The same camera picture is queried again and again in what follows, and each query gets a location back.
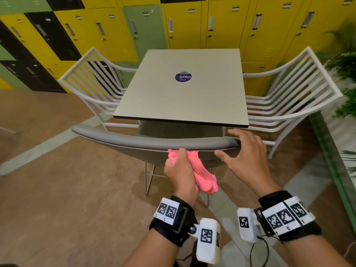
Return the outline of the green planter box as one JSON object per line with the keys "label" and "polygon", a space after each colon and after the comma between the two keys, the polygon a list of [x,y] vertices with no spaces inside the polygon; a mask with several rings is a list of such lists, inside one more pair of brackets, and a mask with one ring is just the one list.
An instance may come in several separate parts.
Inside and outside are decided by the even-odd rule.
{"label": "green planter box", "polygon": [[309,120],[356,235],[356,188],[322,114],[320,112],[313,113],[309,116]]}

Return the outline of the person's right forearm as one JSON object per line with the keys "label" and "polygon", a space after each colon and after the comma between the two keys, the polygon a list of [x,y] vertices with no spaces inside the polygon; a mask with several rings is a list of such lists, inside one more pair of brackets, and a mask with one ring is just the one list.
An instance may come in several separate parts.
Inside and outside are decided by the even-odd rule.
{"label": "person's right forearm", "polygon": [[321,236],[309,235],[283,242],[295,267],[352,267],[351,264]]}

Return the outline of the green leafy plant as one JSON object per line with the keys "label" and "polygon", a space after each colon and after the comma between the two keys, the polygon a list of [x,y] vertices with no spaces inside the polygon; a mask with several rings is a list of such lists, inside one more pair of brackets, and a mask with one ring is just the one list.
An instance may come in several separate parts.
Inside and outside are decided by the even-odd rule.
{"label": "green leafy plant", "polygon": [[324,34],[332,35],[338,50],[320,50],[317,57],[327,71],[333,71],[338,81],[350,80],[354,87],[341,89],[344,96],[341,105],[336,107],[333,117],[350,116],[356,120],[356,22],[345,20],[338,30],[329,30]]}

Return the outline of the person's right hand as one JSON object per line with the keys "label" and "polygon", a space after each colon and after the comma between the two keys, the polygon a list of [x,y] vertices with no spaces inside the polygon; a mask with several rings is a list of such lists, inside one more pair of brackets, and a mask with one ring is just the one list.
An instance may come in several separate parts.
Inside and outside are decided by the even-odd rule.
{"label": "person's right hand", "polygon": [[267,149],[261,137],[237,128],[229,129],[228,133],[241,142],[236,164],[234,167],[229,167],[234,175],[251,188],[259,198],[281,191],[282,188],[271,177]]}

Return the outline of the wall of coloured lockers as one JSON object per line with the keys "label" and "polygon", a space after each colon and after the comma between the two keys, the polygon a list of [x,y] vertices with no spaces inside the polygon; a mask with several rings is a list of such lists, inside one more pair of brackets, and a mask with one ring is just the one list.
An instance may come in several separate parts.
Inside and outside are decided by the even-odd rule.
{"label": "wall of coloured lockers", "polygon": [[124,68],[151,49],[240,50],[243,73],[356,38],[356,0],[0,0],[0,89],[70,93],[58,79],[92,47]]}

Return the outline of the person's left hand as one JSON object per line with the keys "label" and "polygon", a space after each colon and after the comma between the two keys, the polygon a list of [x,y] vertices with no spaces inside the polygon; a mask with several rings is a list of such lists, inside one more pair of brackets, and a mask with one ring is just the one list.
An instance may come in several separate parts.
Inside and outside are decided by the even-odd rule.
{"label": "person's left hand", "polygon": [[174,188],[174,196],[194,207],[199,189],[188,173],[165,173]]}

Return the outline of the white slatted metal chair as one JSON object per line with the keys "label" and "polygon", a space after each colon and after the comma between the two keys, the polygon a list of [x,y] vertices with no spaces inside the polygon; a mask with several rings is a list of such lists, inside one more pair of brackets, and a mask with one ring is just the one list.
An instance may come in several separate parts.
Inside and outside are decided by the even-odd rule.
{"label": "white slatted metal chair", "polygon": [[90,108],[105,130],[109,127],[138,128],[139,122],[109,122],[138,67],[138,62],[120,66],[91,47],[60,77],[59,82]]}
{"label": "white slatted metal chair", "polygon": [[265,96],[246,95],[248,130],[276,133],[275,141],[264,140],[271,146],[272,159],[284,138],[306,117],[332,106],[343,97],[323,64],[310,46],[294,59],[271,71],[243,73],[243,79],[276,76]]}

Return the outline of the pink cloth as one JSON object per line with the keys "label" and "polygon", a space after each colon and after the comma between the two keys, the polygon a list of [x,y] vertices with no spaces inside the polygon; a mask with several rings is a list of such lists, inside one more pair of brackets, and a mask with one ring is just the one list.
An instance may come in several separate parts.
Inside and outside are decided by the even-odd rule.
{"label": "pink cloth", "polygon": [[198,189],[207,195],[217,193],[219,189],[216,176],[203,166],[199,151],[187,150],[187,156],[191,165],[191,173],[188,173],[188,176],[195,182]]}

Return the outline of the gray chair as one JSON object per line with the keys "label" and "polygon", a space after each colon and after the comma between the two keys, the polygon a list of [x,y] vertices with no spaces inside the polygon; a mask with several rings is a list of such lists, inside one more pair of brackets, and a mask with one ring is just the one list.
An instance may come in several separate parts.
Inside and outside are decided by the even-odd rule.
{"label": "gray chair", "polygon": [[141,121],[135,136],[83,124],[74,125],[71,131],[153,166],[166,164],[169,149],[184,148],[187,151],[198,151],[203,168],[210,170],[223,165],[214,154],[216,150],[232,157],[236,157],[241,150],[240,140],[225,136],[225,129],[220,126]]}

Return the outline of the beige square table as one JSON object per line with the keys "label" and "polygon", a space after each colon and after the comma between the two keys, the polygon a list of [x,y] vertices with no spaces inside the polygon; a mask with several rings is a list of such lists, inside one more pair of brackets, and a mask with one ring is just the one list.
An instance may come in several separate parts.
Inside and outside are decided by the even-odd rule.
{"label": "beige square table", "polygon": [[148,50],[113,117],[248,128],[240,50]]}

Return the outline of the person's left forearm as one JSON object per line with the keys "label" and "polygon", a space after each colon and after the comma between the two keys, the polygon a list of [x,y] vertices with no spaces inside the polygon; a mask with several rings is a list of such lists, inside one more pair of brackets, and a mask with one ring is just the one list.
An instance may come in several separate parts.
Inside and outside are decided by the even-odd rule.
{"label": "person's left forearm", "polygon": [[151,229],[122,267],[173,267],[179,249],[179,246]]}

